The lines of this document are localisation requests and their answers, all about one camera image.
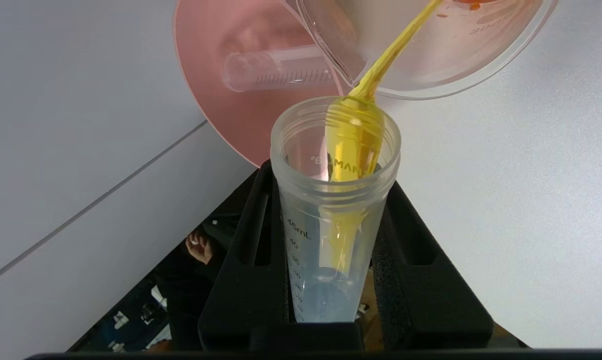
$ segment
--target black holder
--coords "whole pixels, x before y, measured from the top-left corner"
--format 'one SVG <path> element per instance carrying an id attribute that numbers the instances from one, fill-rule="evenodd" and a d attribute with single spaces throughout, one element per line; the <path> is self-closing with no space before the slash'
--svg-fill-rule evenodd
<path id="1" fill-rule="evenodd" d="M 362 350 L 355 323 L 294 322 L 280 214 L 267 161 L 198 322 L 203 348 Z M 372 263 L 386 350 L 483 347 L 490 339 L 490 316 L 397 183 L 388 194 Z"/>

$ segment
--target clear liquid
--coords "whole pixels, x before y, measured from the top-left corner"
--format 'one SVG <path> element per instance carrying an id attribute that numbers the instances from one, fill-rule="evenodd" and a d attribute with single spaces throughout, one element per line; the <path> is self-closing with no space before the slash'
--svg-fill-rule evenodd
<path id="1" fill-rule="evenodd" d="M 347 278 L 332 268 L 320 268 L 313 285 L 303 292 L 306 322 L 354 321 L 356 312 L 347 298 Z"/>

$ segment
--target clear plastic cylinder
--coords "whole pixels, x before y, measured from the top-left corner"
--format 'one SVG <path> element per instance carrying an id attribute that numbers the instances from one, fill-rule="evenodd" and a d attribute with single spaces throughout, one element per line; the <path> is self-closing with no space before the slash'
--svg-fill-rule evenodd
<path id="1" fill-rule="evenodd" d="M 375 173 L 330 182 L 334 167 L 351 171 L 326 150 L 326 119 L 335 96 L 290 107 L 271 134 L 294 315 L 298 322 L 351 322 L 360 303 L 385 199 L 399 167 L 401 137 L 383 111 L 385 129 Z"/>
<path id="2" fill-rule="evenodd" d="M 318 87 L 334 84 L 316 45 L 232 53 L 225 59 L 223 84 L 235 92 Z"/>

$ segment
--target person's hand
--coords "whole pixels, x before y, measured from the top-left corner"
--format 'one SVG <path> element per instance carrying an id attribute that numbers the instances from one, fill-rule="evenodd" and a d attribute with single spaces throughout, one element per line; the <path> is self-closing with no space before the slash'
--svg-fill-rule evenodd
<path id="1" fill-rule="evenodd" d="M 210 262 L 212 255 L 214 255 L 210 240 L 198 231 L 187 236 L 185 245 L 189 254 L 205 265 Z"/>

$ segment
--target yellow liquid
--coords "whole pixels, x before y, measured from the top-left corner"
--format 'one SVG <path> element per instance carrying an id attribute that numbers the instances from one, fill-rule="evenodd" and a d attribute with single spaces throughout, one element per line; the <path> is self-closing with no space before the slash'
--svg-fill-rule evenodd
<path id="1" fill-rule="evenodd" d="M 374 62 L 358 86 L 347 97 L 330 105 L 325 136 L 327 152 L 332 157 L 331 182 L 351 182 L 374 173 L 385 130 L 383 114 L 374 104 L 374 93 L 394 59 L 441 2 L 430 0 Z M 331 245 L 331 267 L 347 276 L 356 232 L 360 231 L 360 224 L 365 217 L 364 211 L 324 211 L 324 216 L 331 219 L 327 234 Z"/>

